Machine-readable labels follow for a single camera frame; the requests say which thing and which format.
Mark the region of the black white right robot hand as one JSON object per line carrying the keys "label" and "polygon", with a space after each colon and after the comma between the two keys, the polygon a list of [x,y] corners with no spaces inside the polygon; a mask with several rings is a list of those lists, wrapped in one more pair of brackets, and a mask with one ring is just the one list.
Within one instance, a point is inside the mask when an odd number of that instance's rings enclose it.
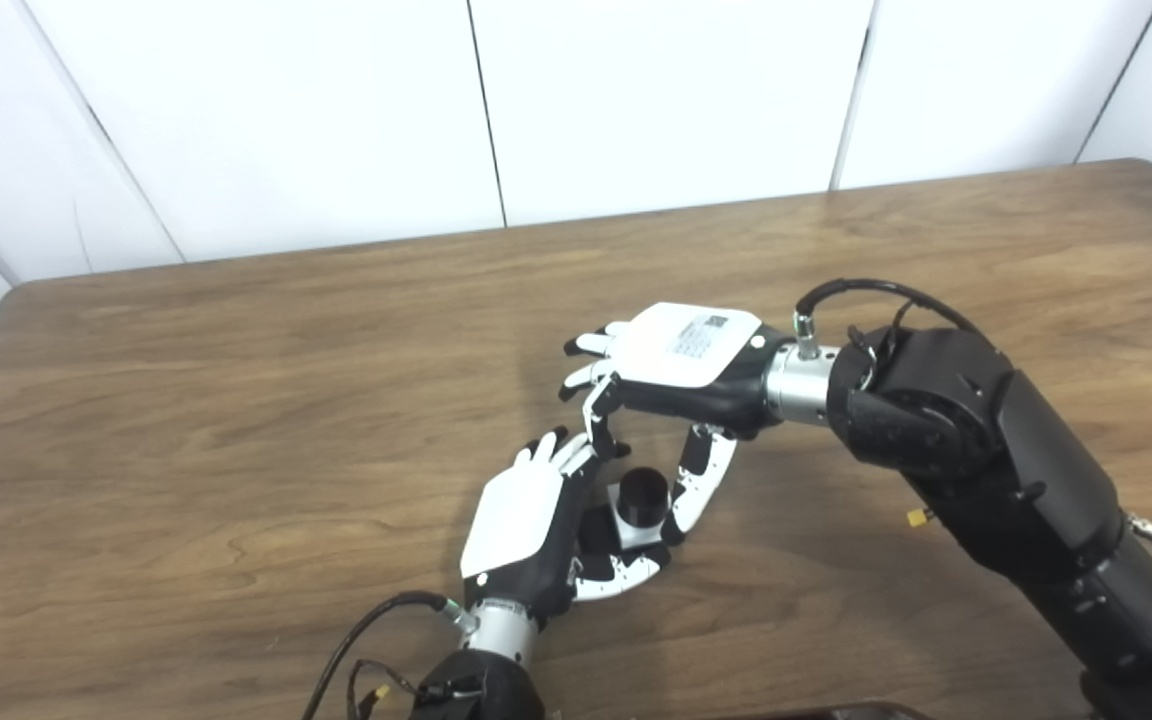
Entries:
{"label": "black white right robot hand", "polygon": [[630,323],[609,323],[564,344],[593,363],[568,374],[559,400],[586,393],[582,416],[594,446],[614,444],[611,414],[631,410],[687,420],[660,541],[677,546],[721,486],[740,441],[782,423],[765,379],[788,334],[746,311],[659,302]]}

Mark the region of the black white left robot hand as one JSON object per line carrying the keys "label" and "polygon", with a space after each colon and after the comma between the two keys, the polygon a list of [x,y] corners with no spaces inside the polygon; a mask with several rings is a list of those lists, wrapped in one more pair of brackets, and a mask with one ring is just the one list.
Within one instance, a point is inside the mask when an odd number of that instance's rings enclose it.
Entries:
{"label": "black white left robot hand", "polygon": [[668,568],[662,543],[626,550],[609,507],[586,497],[602,460],[585,433],[550,430],[485,484],[460,560],[467,606],[517,602],[539,626]]}

